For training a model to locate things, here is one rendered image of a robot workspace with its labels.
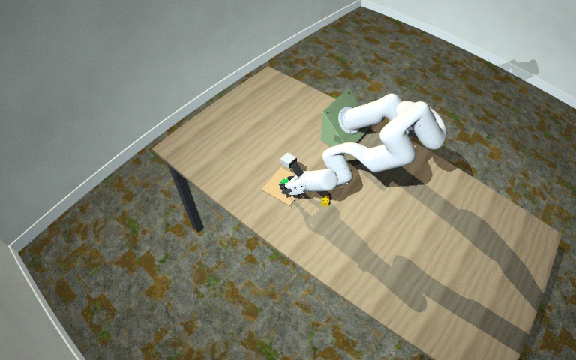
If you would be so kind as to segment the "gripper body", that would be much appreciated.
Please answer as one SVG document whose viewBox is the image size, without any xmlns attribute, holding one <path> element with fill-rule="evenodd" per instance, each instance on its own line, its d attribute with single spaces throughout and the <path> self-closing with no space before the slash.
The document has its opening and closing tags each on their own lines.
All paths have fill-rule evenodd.
<svg viewBox="0 0 576 360">
<path fill-rule="evenodd" d="M 304 171 L 304 173 L 306 173 L 306 172 L 310 172 L 310 171 Z M 304 190 L 304 191 L 301 190 L 301 188 L 302 188 L 301 179 L 302 179 L 303 174 L 299 178 L 296 175 L 294 178 L 292 178 L 285 185 L 285 188 L 292 189 L 292 191 L 289 193 L 289 195 L 299 195 L 299 194 L 303 194 L 303 193 L 307 192 L 306 190 Z"/>
</svg>

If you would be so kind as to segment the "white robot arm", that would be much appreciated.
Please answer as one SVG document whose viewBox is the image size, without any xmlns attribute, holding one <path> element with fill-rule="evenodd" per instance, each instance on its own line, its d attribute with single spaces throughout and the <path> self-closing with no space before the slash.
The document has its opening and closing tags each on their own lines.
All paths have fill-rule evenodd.
<svg viewBox="0 0 576 360">
<path fill-rule="evenodd" d="M 406 166 L 416 159 L 416 150 L 409 136 L 418 137 L 421 144 L 431 150 L 440 149 L 447 136 L 444 121 L 427 103 L 402 101 L 396 94 L 387 94 L 379 100 L 355 108 L 346 106 L 338 118 L 341 128 L 347 134 L 355 134 L 360 128 L 377 125 L 387 118 L 390 122 L 379 135 L 383 145 L 374 148 L 354 142 L 336 145 L 325 150 L 322 155 L 327 169 L 306 173 L 298 165 L 296 157 L 285 154 L 280 163 L 292 168 L 298 178 L 304 173 L 301 177 L 301 191 L 332 191 L 349 184 L 353 180 L 353 173 L 344 153 L 357 158 L 371 172 L 379 173 Z"/>
</svg>

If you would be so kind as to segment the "tan flat mat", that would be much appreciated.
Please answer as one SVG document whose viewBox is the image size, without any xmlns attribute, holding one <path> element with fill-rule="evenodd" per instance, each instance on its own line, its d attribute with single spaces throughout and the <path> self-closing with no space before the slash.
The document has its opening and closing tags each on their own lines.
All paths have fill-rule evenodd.
<svg viewBox="0 0 576 360">
<path fill-rule="evenodd" d="M 282 194 L 282 190 L 280 189 L 279 184 L 284 178 L 288 176 L 295 176 L 293 173 L 285 170 L 284 168 L 280 168 L 277 173 L 269 180 L 269 182 L 262 188 L 262 191 L 265 191 L 267 194 L 272 195 L 273 197 L 277 198 L 283 203 L 286 203 L 288 206 L 295 201 L 298 195 L 290 195 L 289 193 Z M 288 178 L 287 178 L 288 179 Z"/>
</svg>

